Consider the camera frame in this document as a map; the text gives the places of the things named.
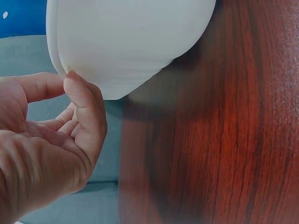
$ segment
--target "blue background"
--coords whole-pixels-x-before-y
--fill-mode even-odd
[[[45,34],[46,8],[47,0],[0,0],[0,38]]]

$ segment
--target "white dot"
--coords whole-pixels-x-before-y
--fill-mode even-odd
[[[6,19],[8,17],[8,12],[3,13],[3,18]]]

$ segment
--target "skin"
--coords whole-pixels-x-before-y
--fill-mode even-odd
[[[72,103],[56,119],[27,120],[29,103],[64,93]],[[0,78],[0,223],[81,190],[106,133],[100,90],[74,71]]]

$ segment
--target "wood grain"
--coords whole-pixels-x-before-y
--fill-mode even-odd
[[[121,224],[296,224],[299,1],[218,1],[124,103]]]

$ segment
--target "fingernail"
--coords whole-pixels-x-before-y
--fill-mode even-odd
[[[71,72],[71,71],[74,71],[69,65],[67,66],[67,72]]]
[[[85,79],[83,79],[80,75],[78,75],[74,69],[72,69],[69,65],[67,66],[67,72],[68,74],[71,72],[75,77],[76,79],[80,80],[81,82],[83,83],[86,83],[87,81]]]

